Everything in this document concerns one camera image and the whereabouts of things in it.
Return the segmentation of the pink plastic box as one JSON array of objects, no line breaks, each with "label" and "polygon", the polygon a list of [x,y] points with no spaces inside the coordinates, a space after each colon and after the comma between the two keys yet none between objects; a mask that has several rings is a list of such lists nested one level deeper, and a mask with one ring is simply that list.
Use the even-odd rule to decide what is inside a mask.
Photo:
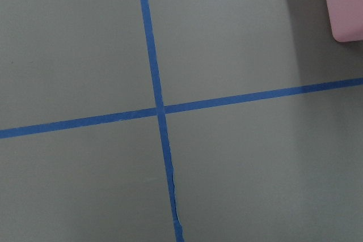
[{"label": "pink plastic box", "polygon": [[362,40],[362,0],[326,0],[332,35],[338,42]]}]

